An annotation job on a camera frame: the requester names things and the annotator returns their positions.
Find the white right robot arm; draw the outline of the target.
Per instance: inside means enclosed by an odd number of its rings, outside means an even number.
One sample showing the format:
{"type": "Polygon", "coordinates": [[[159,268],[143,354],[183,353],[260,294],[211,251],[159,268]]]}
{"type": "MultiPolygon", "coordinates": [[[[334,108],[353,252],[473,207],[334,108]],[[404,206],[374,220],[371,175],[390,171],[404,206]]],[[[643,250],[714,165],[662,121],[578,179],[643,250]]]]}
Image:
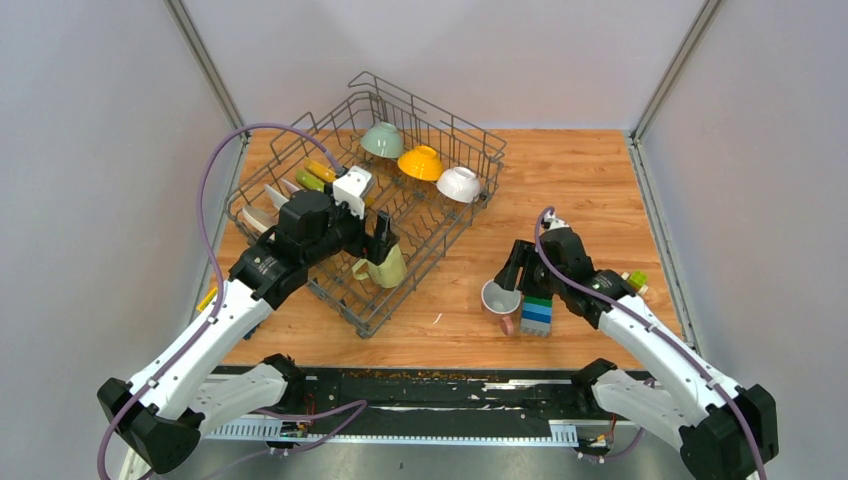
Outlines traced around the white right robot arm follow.
{"type": "Polygon", "coordinates": [[[599,358],[580,370],[570,392],[577,413],[624,416],[675,448],[696,479],[766,478],[779,453],[774,396],[760,384],[743,386],[688,347],[627,278],[594,267],[569,225],[545,220],[534,240],[516,240],[494,281],[527,297],[559,297],[659,383],[649,387],[599,358]]]}

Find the pink mug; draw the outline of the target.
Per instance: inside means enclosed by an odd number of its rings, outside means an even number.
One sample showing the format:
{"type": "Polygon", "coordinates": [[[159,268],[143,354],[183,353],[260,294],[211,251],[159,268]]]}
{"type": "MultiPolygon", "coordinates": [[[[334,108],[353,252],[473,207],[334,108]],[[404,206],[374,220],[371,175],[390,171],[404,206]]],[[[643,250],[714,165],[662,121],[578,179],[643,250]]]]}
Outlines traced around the pink mug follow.
{"type": "Polygon", "coordinates": [[[480,300],[483,314],[497,324],[505,336],[514,336],[520,319],[521,293],[503,289],[489,280],[481,288],[480,300]]]}

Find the yellow bowl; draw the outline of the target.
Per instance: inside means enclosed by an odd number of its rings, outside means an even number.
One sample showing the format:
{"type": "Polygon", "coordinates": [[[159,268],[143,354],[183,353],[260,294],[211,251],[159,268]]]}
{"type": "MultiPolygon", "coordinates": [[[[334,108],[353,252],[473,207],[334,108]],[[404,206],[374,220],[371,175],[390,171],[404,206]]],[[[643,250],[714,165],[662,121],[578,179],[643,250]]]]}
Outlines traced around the yellow bowl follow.
{"type": "Polygon", "coordinates": [[[407,176],[428,182],[437,181],[444,172],[438,152],[427,145],[406,151],[398,158],[397,165],[407,176]]]}

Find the white bowl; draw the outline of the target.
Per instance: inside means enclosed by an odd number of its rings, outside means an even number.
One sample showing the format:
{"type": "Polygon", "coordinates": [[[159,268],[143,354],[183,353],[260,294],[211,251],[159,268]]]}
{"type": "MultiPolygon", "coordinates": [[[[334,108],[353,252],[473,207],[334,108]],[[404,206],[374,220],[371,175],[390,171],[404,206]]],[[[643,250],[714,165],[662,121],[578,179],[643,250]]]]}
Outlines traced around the white bowl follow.
{"type": "Polygon", "coordinates": [[[472,203],[482,190],[478,176],[462,166],[445,170],[437,180],[436,187],[443,196],[461,203],[472,203]]]}

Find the yellow mug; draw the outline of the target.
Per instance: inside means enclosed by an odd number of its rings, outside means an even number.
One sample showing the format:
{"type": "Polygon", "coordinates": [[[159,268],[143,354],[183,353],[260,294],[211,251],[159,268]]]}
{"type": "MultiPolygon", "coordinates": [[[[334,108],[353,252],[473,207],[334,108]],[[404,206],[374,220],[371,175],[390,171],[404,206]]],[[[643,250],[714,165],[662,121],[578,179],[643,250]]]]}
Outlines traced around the yellow mug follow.
{"type": "Polygon", "coordinates": [[[352,266],[352,276],[357,281],[370,279],[382,288],[399,286],[407,275],[407,266],[401,246],[394,245],[381,264],[359,259],[352,266]]]}

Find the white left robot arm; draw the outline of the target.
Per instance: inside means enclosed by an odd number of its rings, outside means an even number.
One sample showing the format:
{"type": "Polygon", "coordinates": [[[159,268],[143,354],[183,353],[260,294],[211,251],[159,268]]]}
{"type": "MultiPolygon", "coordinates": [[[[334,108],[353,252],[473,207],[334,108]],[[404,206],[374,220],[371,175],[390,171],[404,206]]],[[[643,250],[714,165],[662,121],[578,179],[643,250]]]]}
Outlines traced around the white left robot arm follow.
{"type": "Polygon", "coordinates": [[[368,233],[365,216],[349,202],[314,190],[293,194],[190,326],[130,380],[110,378],[100,387],[97,398],[113,431],[152,472],[166,474],[223,424],[266,407],[298,411],[306,400],[305,373],[283,354],[215,386],[203,383],[241,339],[307,284],[311,267],[340,252],[382,262],[397,242],[386,211],[377,212],[368,233]]]}

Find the green scalloped plate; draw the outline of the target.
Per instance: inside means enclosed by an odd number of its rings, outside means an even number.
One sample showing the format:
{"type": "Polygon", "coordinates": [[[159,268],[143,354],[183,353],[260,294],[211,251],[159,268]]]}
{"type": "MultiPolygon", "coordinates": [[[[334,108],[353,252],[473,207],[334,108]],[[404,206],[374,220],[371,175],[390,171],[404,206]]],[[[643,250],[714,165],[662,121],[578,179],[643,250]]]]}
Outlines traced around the green scalloped plate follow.
{"type": "Polygon", "coordinates": [[[300,169],[295,174],[296,182],[305,190],[313,190],[318,192],[325,191],[326,183],[318,176],[310,173],[305,169],[300,169]]]}

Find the red and teal floral plate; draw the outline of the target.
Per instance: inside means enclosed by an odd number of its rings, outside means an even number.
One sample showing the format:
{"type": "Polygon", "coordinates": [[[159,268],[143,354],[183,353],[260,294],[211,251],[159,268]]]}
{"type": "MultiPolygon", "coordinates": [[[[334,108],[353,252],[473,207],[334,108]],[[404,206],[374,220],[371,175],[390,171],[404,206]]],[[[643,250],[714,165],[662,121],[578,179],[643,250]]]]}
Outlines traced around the red and teal floral plate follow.
{"type": "Polygon", "coordinates": [[[283,205],[285,205],[289,198],[282,194],[280,191],[276,190],[273,186],[269,184],[265,184],[263,186],[264,192],[269,197],[272,206],[279,211],[283,205]]]}

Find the grey wire dish rack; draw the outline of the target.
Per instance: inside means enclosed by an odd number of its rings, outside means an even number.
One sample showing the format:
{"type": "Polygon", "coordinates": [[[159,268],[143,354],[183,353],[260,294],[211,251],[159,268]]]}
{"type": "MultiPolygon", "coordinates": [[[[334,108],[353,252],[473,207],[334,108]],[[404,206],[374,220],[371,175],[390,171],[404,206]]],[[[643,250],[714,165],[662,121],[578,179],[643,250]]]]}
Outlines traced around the grey wire dish rack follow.
{"type": "Polygon", "coordinates": [[[355,257],[340,252],[310,268],[305,286],[352,324],[360,337],[369,338],[494,197],[506,142],[370,72],[359,73],[348,87],[346,98],[328,113],[317,117],[307,112],[295,120],[294,127],[325,145],[341,166],[362,167],[373,175],[375,184],[366,197],[366,230],[373,230],[378,212],[390,216],[407,274],[394,288],[357,280],[352,272],[355,257]],[[402,173],[396,160],[367,152],[361,142],[381,122],[398,129],[404,150],[431,147],[445,168],[470,170],[479,181],[480,193],[470,203],[451,200],[435,183],[402,173]]]}

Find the teal and yellow bowls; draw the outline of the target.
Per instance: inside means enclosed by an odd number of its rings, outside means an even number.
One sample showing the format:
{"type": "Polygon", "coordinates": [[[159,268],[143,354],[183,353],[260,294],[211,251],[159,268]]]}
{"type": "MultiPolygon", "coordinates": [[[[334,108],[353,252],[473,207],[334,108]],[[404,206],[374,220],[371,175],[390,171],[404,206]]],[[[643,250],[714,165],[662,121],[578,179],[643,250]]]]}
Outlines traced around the teal and yellow bowls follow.
{"type": "Polygon", "coordinates": [[[401,130],[385,121],[368,129],[360,145],[366,152],[382,158],[398,159],[405,152],[401,130]]]}

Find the yellow polka dot plate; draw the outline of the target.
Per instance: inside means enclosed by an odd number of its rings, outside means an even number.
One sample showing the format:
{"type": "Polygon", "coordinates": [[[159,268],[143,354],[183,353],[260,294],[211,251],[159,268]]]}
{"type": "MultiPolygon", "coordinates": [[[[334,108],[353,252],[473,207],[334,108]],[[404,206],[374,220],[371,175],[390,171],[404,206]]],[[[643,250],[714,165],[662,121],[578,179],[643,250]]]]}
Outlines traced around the yellow polka dot plate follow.
{"type": "Polygon", "coordinates": [[[332,183],[336,180],[336,173],[334,170],[312,158],[304,159],[304,168],[307,172],[321,179],[325,183],[332,183]]]}

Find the cream and pink plate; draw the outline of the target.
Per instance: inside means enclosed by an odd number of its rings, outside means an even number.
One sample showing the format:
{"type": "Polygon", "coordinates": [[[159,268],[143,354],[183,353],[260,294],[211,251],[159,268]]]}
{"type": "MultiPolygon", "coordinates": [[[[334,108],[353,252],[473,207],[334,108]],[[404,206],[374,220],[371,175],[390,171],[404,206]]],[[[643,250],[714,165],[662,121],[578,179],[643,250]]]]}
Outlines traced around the cream and pink plate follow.
{"type": "Polygon", "coordinates": [[[272,215],[251,205],[244,206],[241,209],[241,215],[260,234],[277,225],[277,220],[272,215]]]}

